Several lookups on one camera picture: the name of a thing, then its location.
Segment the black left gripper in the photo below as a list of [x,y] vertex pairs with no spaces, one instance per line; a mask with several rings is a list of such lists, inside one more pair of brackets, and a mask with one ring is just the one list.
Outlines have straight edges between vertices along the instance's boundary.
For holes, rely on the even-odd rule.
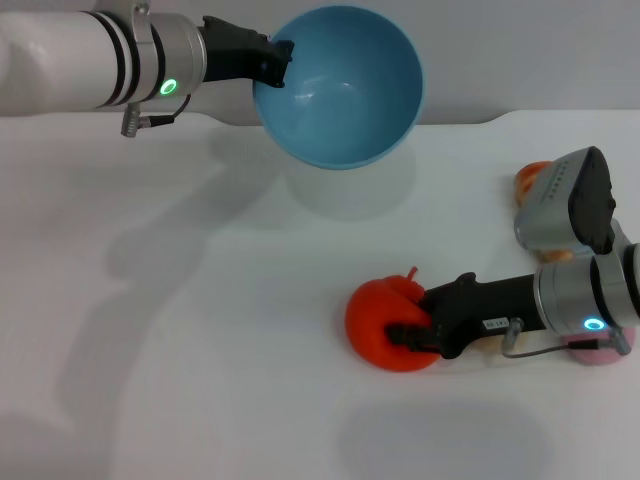
[[205,82],[250,79],[277,89],[285,86],[293,41],[270,42],[266,35],[213,16],[204,16],[198,30],[206,50]]

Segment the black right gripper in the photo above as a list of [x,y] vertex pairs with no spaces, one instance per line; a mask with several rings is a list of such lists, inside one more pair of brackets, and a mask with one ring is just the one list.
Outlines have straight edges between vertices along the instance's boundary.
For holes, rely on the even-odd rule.
[[474,273],[465,273],[428,290],[419,306],[430,315],[431,325],[385,326],[385,335],[393,346],[454,359],[474,341],[505,333],[504,327],[486,325],[494,320],[518,318],[525,332],[541,329],[532,274],[480,283]]

